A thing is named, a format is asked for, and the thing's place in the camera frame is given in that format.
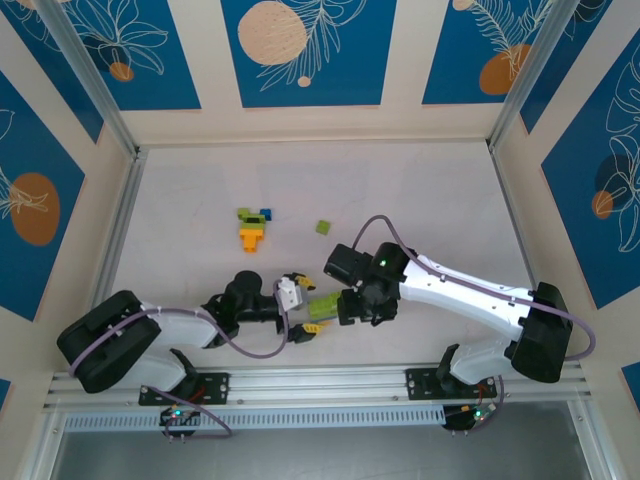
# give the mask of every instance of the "cable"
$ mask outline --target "cable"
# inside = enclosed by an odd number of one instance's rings
[[[482,405],[482,391],[484,390],[484,385],[478,384],[478,406]]]
[[[222,330],[222,328],[220,328],[220,326],[218,325],[218,323],[216,322],[216,320],[210,315],[208,314],[208,312],[201,312],[198,310],[189,310],[189,309],[185,309],[185,308],[153,308],[153,309],[149,309],[149,310],[143,310],[142,312],[138,312],[138,313],[134,313],[133,315],[125,318],[124,320],[122,320],[121,322],[117,323],[116,325],[113,326],[113,328],[111,328],[109,331],[105,332],[104,334],[102,334],[100,337],[98,337],[97,340],[95,340],[91,345],[89,345],[80,355],[78,355],[78,357],[74,360],[74,362],[71,364],[71,366],[69,367],[69,375],[71,377],[75,377],[75,372],[78,369],[78,366],[84,361],[86,360],[86,358],[91,355],[100,345],[102,345],[103,343],[105,343],[110,337],[112,337],[113,335],[117,334],[120,330],[122,330],[123,328],[125,328],[128,325],[131,325],[133,322],[135,322],[136,320],[141,319],[142,317],[146,317],[147,315],[154,315],[154,314],[159,314],[161,312],[164,313],[178,313],[178,314],[186,314],[186,315],[195,315],[197,318],[200,318],[202,320],[206,320],[207,322],[209,322],[211,325],[213,325],[213,327],[217,330],[218,334],[237,352],[246,355],[247,357],[251,357],[251,358],[256,358],[256,359],[265,359],[265,358],[271,358],[271,357],[275,357],[277,354],[279,354],[284,347],[287,344],[287,339],[289,337],[289,316],[287,314],[287,312],[285,311],[285,309],[282,306],[282,302],[280,300],[280,296],[278,295],[278,281],[276,280],[273,283],[273,292],[274,292],[274,297],[276,299],[276,302],[278,303],[278,310],[280,313],[280,316],[282,317],[282,322],[284,324],[284,331],[283,331],[283,337],[282,337],[282,343],[280,344],[280,346],[278,348],[276,348],[273,352],[271,353],[266,353],[266,354],[257,354],[257,353],[252,353],[249,352],[245,349],[243,349],[242,347],[236,345],[231,338],[229,338],[229,336]],[[192,409],[194,409],[197,412],[200,412],[203,415],[206,415],[207,417],[211,418],[214,422],[216,422],[218,425],[220,425],[222,428],[225,429],[225,431],[227,432],[226,435],[199,435],[197,437],[193,437],[194,439],[205,439],[205,438],[229,438],[231,435],[233,435],[233,432],[231,431],[231,428],[229,428],[229,426],[224,423],[219,417],[217,417],[216,415],[214,415],[213,413],[211,413],[210,411],[206,410],[205,408],[201,407],[200,405],[196,405],[195,403],[192,403],[188,400],[183,400],[179,397],[176,397],[175,395],[172,395],[168,392],[164,392],[162,390],[160,390],[159,388],[156,387],[151,387],[151,386],[147,386],[147,388],[153,392],[155,392],[156,394],[160,395],[161,397],[164,397],[168,400],[171,400],[173,402],[179,403],[181,405],[186,405],[188,407],[191,407]],[[165,431],[164,434],[167,438],[169,438],[169,440],[171,440],[171,438],[173,437],[169,431],[169,427],[171,426],[173,422],[171,421],[171,419],[169,419],[165,425]]]
[[[412,261],[414,261],[421,269],[426,271],[428,274],[435,275],[436,277],[441,278],[443,281],[448,280],[448,281],[453,282],[453,283],[455,283],[457,285],[461,285],[463,287],[470,288],[471,290],[475,290],[477,292],[484,293],[485,295],[489,295],[489,296],[491,296],[493,298],[497,298],[499,300],[504,300],[504,301],[512,302],[512,303],[518,303],[520,305],[526,305],[526,306],[528,306],[530,308],[534,308],[536,310],[540,310],[540,311],[543,311],[543,312],[551,313],[553,315],[558,315],[558,316],[560,316],[562,318],[565,318],[565,319],[569,320],[572,323],[577,324],[588,335],[588,337],[589,337],[589,346],[583,352],[577,353],[575,355],[569,355],[568,357],[565,357],[565,360],[580,360],[582,358],[585,358],[585,357],[591,355],[591,353],[595,350],[595,348],[596,348],[596,334],[593,331],[593,329],[584,320],[582,320],[581,318],[578,318],[578,317],[576,317],[575,315],[573,315],[571,313],[565,312],[564,310],[560,310],[560,309],[557,309],[557,308],[549,307],[549,306],[544,305],[542,303],[533,302],[531,300],[526,300],[524,298],[512,297],[510,295],[505,295],[504,293],[496,292],[495,290],[492,290],[490,288],[484,287],[482,285],[478,285],[478,284],[473,283],[473,282],[471,282],[469,280],[465,280],[465,279],[462,279],[462,278],[454,277],[453,275],[445,275],[442,272],[440,272],[439,270],[436,270],[432,266],[424,263],[416,255],[414,255],[409,250],[409,248],[404,244],[404,242],[400,238],[400,235],[398,235],[398,231],[395,229],[395,227],[393,226],[393,223],[391,223],[391,220],[386,215],[374,215],[373,217],[371,217],[369,220],[367,220],[365,222],[365,224],[362,226],[362,228],[360,229],[360,232],[358,232],[358,235],[356,236],[356,239],[353,242],[353,246],[352,246],[353,249],[356,248],[356,246],[358,245],[358,242],[362,238],[362,235],[364,235],[364,232],[367,230],[367,228],[369,228],[369,225],[371,225],[376,220],[383,220],[387,224],[387,227],[389,227],[389,231],[391,232],[391,235],[395,239],[395,241],[398,244],[398,246],[400,247],[400,249],[404,252],[404,254],[407,255]]]
[[[201,396],[203,396],[205,394],[205,388],[204,385],[202,387],[200,387],[200,390],[198,390],[190,399],[190,402],[195,402],[196,399],[200,398]]]
[[[156,387],[149,387],[147,386],[147,388],[149,390],[151,390],[152,392],[160,395],[161,397],[166,398],[167,400],[171,400],[172,402],[176,402],[179,403],[181,405],[186,405],[187,407],[193,408],[196,412],[200,412],[203,415],[206,415],[207,417],[209,417],[211,420],[213,420],[214,422],[216,422],[218,425],[220,425],[222,428],[225,429],[225,431],[227,432],[226,435],[218,435],[218,434],[211,434],[211,435],[198,435],[197,437],[193,437],[193,439],[205,439],[205,438],[229,438],[230,436],[233,435],[233,432],[231,431],[231,428],[229,427],[229,425],[227,425],[226,423],[224,423],[222,421],[222,419],[216,415],[214,415],[213,413],[211,413],[209,410],[201,407],[200,405],[196,405],[195,403],[191,403],[188,400],[182,400],[181,398],[176,397],[175,395],[171,395],[170,393],[167,392],[163,392],[162,390],[160,390],[159,388]],[[165,425],[165,429],[164,429],[164,435],[165,437],[167,437],[168,439],[171,439],[172,435],[169,432],[169,427],[171,426],[171,424],[173,423],[171,421],[172,419],[169,419]]]
[[[273,290],[274,290],[274,296],[276,298],[276,302],[278,303],[280,316],[282,317],[282,322],[284,324],[284,332],[283,332],[283,336],[282,336],[282,342],[278,346],[278,348],[276,348],[273,352],[265,353],[265,354],[253,353],[253,352],[249,352],[249,351],[245,350],[244,348],[240,347],[239,345],[236,345],[235,342],[233,342],[233,340],[231,340],[231,338],[229,338],[229,336],[222,330],[222,328],[218,325],[216,320],[209,314],[209,312],[200,311],[200,310],[189,310],[189,309],[186,309],[186,308],[162,308],[162,307],[157,307],[157,308],[151,308],[149,310],[143,310],[143,311],[138,312],[138,313],[134,313],[133,315],[125,318],[121,322],[119,322],[116,325],[114,325],[113,328],[111,328],[107,332],[105,332],[102,335],[100,335],[100,337],[98,337],[98,339],[95,342],[93,342],[91,345],[89,345],[73,361],[73,363],[69,367],[69,375],[72,376],[72,377],[75,377],[75,373],[76,373],[76,370],[78,369],[78,366],[80,366],[80,364],[84,360],[86,360],[86,358],[89,355],[91,355],[100,345],[105,343],[112,336],[116,335],[120,330],[122,330],[123,328],[131,325],[133,322],[135,322],[136,320],[141,319],[142,317],[146,317],[147,315],[160,314],[160,313],[177,313],[177,314],[180,314],[180,315],[194,315],[197,318],[200,318],[201,320],[205,320],[205,321],[209,322],[211,325],[213,325],[213,327],[217,330],[218,334],[225,340],[225,342],[228,343],[229,346],[231,346],[231,348],[233,348],[237,352],[241,353],[242,355],[245,355],[245,356],[250,357],[250,358],[255,358],[257,360],[264,360],[264,359],[267,359],[267,358],[275,357],[287,345],[287,339],[289,337],[289,316],[287,315],[287,312],[284,310],[284,308],[282,308],[282,302],[280,301],[280,297],[278,296],[278,281],[274,282]]]
[[[502,380],[502,375],[498,375],[498,383],[500,384],[500,398],[498,399],[498,404],[496,405],[496,409],[493,411],[489,418],[484,420],[480,425],[476,424],[470,431],[477,432],[478,430],[482,430],[488,424],[494,421],[498,412],[500,412],[502,405],[504,404],[504,381]]]

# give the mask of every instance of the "floor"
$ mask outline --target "floor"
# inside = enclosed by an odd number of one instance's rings
[[[255,254],[243,251],[236,209],[271,208]],[[391,217],[405,242],[445,266],[506,285],[528,276],[484,142],[322,142],[221,145],[150,152],[114,291],[163,306],[197,306],[240,270],[273,280],[310,275],[318,295],[342,285],[322,273],[337,243],[350,244],[374,214]],[[331,222],[327,236],[318,220]],[[361,248],[390,240],[373,225]],[[255,361],[230,348],[188,351],[197,366],[415,363],[440,359],[453,343],[492,332],[425,304],[401,302],[398,317],[331,326],[310,343]],[[279,343],[273,324],[245,324],[237,338],[254,352]]]
[[[468,437],[439,426],[241,431],[169,444],[157,433],[74,433],[52,480],[587,480],[566,406],[507,404]]]

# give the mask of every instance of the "yellow lego brick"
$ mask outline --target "yellow lego brick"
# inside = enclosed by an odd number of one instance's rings
[[[318,324],[314,324],[314,323],[304,323],[302,325],[302,328],[304,329],[305,332],[307,332],[307,333],[315,333],[316,335],[318,333],[320,333],[322,330],[324,330],[324,326],[323,325],[318,325]]]
[[[306,275],[298,275],[296,277],[296,281],[298,282],[298,285],[300,285],[301,287],[306,288],[307,290],[315,290],[316,289],[316,286],[313,283],[313,280],[311,280]]]
[[[264,230],[242,228],[240,229],[240,238],[242,239],[242,247],[246,253],[256,253],[258,240],[264,239]]]

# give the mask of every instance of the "orange circle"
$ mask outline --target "orange circle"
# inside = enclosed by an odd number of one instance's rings
[[[109,73],[120,82],[130,82],[133,80],[133,70],[126,63],[113,62],[109,66]]]
[[[516,45],[509,52],[497,54],[489,60],[480,73],[480,90],[487,95],[504,95],[509,93],[517,73],[529,55],[531,45]],[[515,59],[515,74],[511,71],[509,57]]]
[[[606,190],[600,190],[593,196],[591,209],[596,217],[604,220],[613,212],[613,197]]]
[[[47,197],[38,202],[40,208],[26,203],[29,200],[36,201],[37,197],[43,195]],[[11,221],[20,238],[36,247],[49,244],[60,222],[60,198],[51,180],[40,173],[20,175],[13,182],[9,197],[18,203],[11,209]]]

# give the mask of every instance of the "lime green block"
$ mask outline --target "lime green block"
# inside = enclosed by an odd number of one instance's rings
[[[239,208],[238,209],[238,220],[244,220],[251,214],[251,211],[248,208]]]
[[[247,223],[242,222],[240,225],[240,230],[243,228],[248,228],[250,230],[264,230],[264,223]]]
[[[327,222],[326,220],[320,220],[316,225],[316,232],[318,232],[320,235],[328,235],[330,228],[331,228],[331,222]]]
[[[338,299],[340,292],[322,298],[315,298],[309,302],[309,315],[311,320],[324,320],[338,316]]]

